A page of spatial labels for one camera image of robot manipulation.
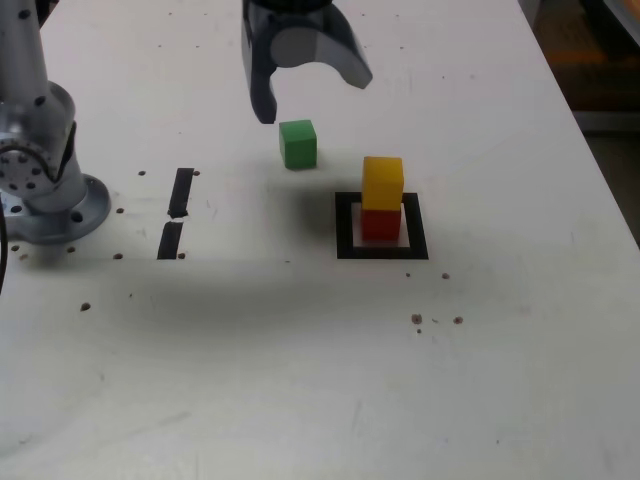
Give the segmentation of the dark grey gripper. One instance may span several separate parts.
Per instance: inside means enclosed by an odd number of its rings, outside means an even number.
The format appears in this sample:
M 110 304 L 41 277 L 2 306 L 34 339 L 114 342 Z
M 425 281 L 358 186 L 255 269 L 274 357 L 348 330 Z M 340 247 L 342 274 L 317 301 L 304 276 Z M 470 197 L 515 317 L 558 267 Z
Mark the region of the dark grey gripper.
M 276 120 L 277 102 L 271 76 L 277 67 L 322 63 L 359 89 L 365 89 L 373 79 L 359 41 L 336 6 L 307 13 L 246 6 L 241 39 L 249 97 L 262 124 L 273 124 Z

